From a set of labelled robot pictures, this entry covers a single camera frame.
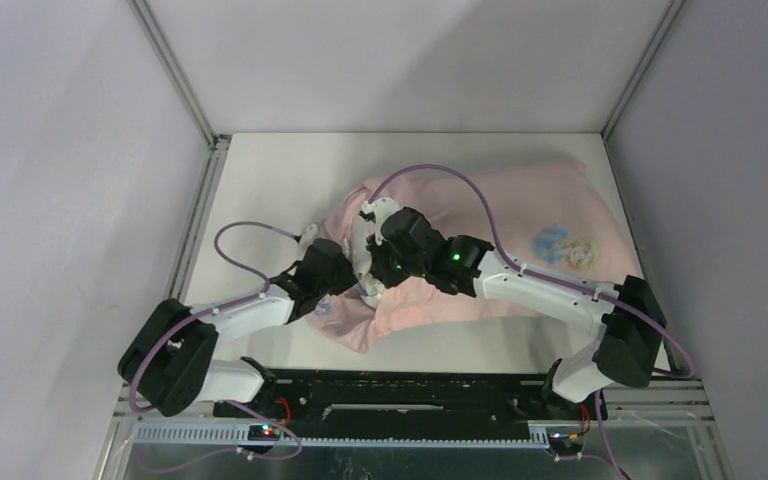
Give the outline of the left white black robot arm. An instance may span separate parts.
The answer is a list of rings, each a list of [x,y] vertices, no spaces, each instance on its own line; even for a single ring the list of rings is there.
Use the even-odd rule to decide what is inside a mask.
[[[276,403],[269,372],[251,358],[221,360],[216,351],[261,330],[281,327],[311,314],[328,296],[356,283],[342,247],[316,239],[301,260],[267,287],[224,303],[188,307],[175,298],[160,302],[117,364],[134,398],[166,417],[196,402],[232,400],[252,416]]]

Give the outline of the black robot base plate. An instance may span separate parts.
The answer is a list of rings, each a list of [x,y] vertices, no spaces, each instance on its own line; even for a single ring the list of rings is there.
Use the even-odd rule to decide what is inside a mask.
[[[570,403],[545,377],[510,373],[273,369],[248,406],[287,420],[300,437],[527,438],[540,422],[578,423],[607,414],[595,395]]]

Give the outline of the white pillow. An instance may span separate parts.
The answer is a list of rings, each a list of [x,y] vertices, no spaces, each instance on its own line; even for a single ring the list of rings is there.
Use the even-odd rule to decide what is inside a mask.
[[[373,309],[378,308],[386,290],[381,278],[373,272],[373,256],[368,249],[369,237],[374,246],[379,245],[380,227],[364,221],[358,212],[352,220],[347,243],[347,256],[357,277],[361,300]]]

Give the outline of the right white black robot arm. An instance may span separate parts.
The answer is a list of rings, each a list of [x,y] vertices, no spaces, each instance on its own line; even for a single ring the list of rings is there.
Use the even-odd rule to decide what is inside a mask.
[[[649,386],[665,322],[644,280],[628,276],[616,285],[529,267],[487,241],[446,238],[408,207],[364,204],[359,215],[373,226],[369,272],[386,288],[417,278],[443,294],[505,301],[589,335],[585,347],[550,369],[541,402],[551,416],[570,416],[612,384]]]

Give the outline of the pink and blue pillowcase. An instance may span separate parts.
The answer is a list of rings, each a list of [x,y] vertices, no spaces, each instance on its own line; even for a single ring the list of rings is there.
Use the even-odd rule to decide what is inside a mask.
[[[542,268],[616,284],[640,276],[637,255],[619,221],[576,160],[556,160],[471,175],[492,210],[503,249],[510,257]],[[493,236],[474,191],[453,176],[404,174],[384,185],[364,181],[341,207],[319,222],[322,237],[346,253],[362,242],[356,230],[371,232],[359,215],[370,196],[389,197],[421,212],[444,237]],[[359,353],[400,330],[473,322],[490,318],[533,317],[535,311],[501,300],[450,296],[417,278],[382,291],[376,306],[367,304],[367,287],[356,286],[319,302],[308,318],[327,338]]]

